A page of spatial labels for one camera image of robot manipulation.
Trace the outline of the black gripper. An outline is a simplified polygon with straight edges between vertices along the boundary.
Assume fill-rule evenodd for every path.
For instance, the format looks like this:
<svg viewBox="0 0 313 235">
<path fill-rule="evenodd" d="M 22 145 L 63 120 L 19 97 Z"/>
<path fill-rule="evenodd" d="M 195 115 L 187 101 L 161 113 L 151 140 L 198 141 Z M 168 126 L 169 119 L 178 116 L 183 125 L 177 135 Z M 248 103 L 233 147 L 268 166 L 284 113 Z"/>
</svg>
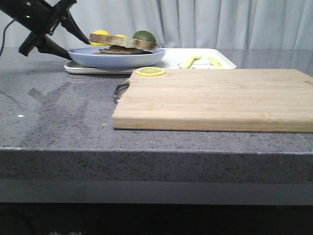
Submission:
<svg viewBox="0 0 313 235">
<path fill-rule="evenodd" d="M 28 56 L 36 47 L 40 53 L 72 60 L 67 50 L 48 37 L 60 23 L 70 34 L 89 45 L 89 38 L 83 34 L 69 12 L 76 2 L 61 0 L 52 6 L 45 0 L 2 0 L 0 10 L 30 30 L 30 34 L 19 47 L 19 53 Z"/>
</svg>

